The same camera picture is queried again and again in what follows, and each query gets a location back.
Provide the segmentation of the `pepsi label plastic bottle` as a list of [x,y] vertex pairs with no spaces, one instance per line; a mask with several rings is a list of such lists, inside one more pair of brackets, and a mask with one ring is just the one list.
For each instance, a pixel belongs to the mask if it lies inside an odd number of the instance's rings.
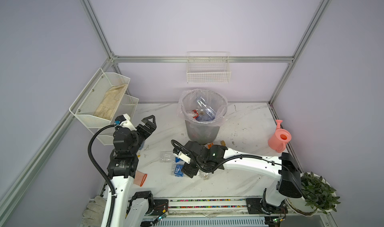
[[212,175],[211,173],[204,173],[204,172],[199,173],[199,177],[202,180],[208,180],[211,177],[211,175]]

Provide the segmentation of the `colourful label water bottle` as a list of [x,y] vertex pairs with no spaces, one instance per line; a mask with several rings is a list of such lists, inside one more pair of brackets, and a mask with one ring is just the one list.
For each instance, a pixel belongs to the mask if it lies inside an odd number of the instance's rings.
[[206,113],[199,114],[199,116],[196,118],[198,122],[211,122],[215,120],[215,117],[212,117],[210,115],[207,115]]

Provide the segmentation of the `red cap round bottle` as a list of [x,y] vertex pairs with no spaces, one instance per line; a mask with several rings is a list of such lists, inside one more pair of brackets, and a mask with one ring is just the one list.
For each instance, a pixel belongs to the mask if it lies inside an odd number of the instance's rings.
[[192,118],[196,121],[200,121],[201,119],[201,114],[197,109],[194,109],[191,111]]

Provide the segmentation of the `white cap clear bottle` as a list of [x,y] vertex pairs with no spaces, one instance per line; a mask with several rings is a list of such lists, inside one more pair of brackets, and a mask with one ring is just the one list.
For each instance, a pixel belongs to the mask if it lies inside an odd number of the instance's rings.
[[201,111],[202,113],[206,113],[207,115],[210,115],[212,117],[215,117],[216,118],[216,112],[214,111],[214,109],[212,107],[210,107],[206,100],[203,98],[203,97],[199,97],[197,98],[197,103],[199,104],[199,106],[201,107]]

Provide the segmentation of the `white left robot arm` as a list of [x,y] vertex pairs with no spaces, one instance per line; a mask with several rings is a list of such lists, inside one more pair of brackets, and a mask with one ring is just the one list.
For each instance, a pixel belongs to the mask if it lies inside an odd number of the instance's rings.
[[145,215],[154,210],[151,191],[136,192],[129,200],[139,163],[138,151],[156,130],[156,118],[151,115],[133,127],[128,115],[117,117],[113,133],[114,150],[107,167],[109,187],[102,227],[139,227]]

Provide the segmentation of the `grey mesh waste bin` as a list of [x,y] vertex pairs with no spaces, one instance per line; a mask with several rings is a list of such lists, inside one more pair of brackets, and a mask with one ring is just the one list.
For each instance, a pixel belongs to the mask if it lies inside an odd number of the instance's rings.
[[185,124],[187,128],[187,134],[190,140],[194,142],[198,142],[199,144],[203,144],[203,145],[214,142],[221,128],[221,126],[207,127],[202,125],[191,124],[187,121],[185,121]]

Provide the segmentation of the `orange label plastic bottle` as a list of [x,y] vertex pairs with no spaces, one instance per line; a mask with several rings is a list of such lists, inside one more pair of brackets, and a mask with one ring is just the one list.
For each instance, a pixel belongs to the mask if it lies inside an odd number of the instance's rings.
[[212,143],[208,143],[208,144],[206,144],[206,147],[208,148],[208,149],[210,149],[211,147],[213,147],[214,145],[217,145],[217,146],[226,146],[226,143],[225,143],[225,141],[215,141],[215,142],[212,142]]

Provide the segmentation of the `white mesh lower shelf tray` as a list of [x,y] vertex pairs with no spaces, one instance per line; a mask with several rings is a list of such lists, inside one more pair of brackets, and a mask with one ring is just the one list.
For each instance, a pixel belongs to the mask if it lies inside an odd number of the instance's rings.
[[[112,110],[109,110],[106,107],[104,107],[103,109],[100,108],[100,110],[98,110],[98,112],[95,113],[95,116],[108,121],[108,123],[103,124],[102,127],[113,124],[115,122],[115,119],[118,116],[121,116],[124,114],[127,114],[132,120],[134,117],[138,102],[139,102],[138,98],[124,94],[114,115],[112,115],[113,113]],[[113,128],[107,129],[103,131],[101,134],[99,134],[97,138],[103,145],[112,146],[114,131],[115,129]]]

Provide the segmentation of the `white mesh shelf tray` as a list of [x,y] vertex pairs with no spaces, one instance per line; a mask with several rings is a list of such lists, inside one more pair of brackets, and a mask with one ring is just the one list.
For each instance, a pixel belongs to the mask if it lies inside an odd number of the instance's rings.
[[[124,94],[114,115],[112,115],[113,113],[112,110],[109,110],[106,107],[104,107],[103,109],[100,108],[100,110],[98,110],[98,112],[95,113],[95,116],[108,121],[108,123],[103,124],[102,127],[113,124],[115,122],[115,119],[118,116],[121,116],[124,114],[127,114],[132,120],[134,117],[138,102],[139,102],[138,98]],[[113,128],[107,129],[103,131],[101,134],[99,134],[97,138],[103,145],[112,146],[114,131],[115,129]]]
[[70,106],[70,113],[88,129],[111,123],[130,83],[130,78],[99,69]]

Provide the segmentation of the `beige cloth glove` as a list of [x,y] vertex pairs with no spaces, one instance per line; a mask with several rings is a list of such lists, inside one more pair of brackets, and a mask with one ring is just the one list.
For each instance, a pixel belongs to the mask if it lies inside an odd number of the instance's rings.
[[105,120],[111,120],[127,87],[127,84],[111,87],[106,92],[102,102],[94,112],[94,116]]

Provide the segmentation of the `white mesh upper shelf tray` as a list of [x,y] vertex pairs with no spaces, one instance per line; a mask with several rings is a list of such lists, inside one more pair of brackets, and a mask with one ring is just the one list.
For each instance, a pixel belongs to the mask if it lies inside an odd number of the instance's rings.
[[99,69],[70,106],[70,113],[88,129],[111,123],[130,83],[130,78]]

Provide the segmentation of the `potted green plant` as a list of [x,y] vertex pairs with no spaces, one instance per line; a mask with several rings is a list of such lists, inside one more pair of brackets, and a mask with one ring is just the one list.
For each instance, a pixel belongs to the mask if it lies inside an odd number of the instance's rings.
[[312,172],[301,174],[301,198],[286,198],[286,203],[294,213],[304,217],[315,214],[328,214],[337,211],[341,203],[336,189],[325,178]]

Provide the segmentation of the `metal base rail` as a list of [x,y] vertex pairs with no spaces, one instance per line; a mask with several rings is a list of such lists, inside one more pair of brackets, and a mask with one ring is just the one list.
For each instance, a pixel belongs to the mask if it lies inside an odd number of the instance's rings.
[[261,197],[156,198],[127,227],[279,227],[285,203],[266,204]]

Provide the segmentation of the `aluminium frame horizontal bar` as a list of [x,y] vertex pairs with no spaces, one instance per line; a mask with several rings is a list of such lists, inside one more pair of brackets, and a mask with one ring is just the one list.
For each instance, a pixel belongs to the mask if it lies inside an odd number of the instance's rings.
[[290,63],[293,56],[116,56],[117,63],[187,63],[187,62],[228,62],[228,63]]

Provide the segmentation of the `aluminium frame corner post right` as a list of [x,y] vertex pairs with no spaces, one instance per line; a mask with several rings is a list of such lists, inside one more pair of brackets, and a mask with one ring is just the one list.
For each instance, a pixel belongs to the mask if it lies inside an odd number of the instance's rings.
[[323,17],[324,13],[326,12],[327,8],[329,7],[332,0],[321,0],[317,9],[315,10],[295,52],[293,55],[293,60],[288,63],[287,68],[285,69],[279,83],[277,84],[270,100],[269,105],[273,105],[275,101],[277,100],[280,92],[282,91],[285,83],[287,82],[290,74],[292,73],[294,67],[298,63],[301,55],[303,54],[306,46],[308,45],[311,37],[313,36],[317,26],[320,23],[321,18]]

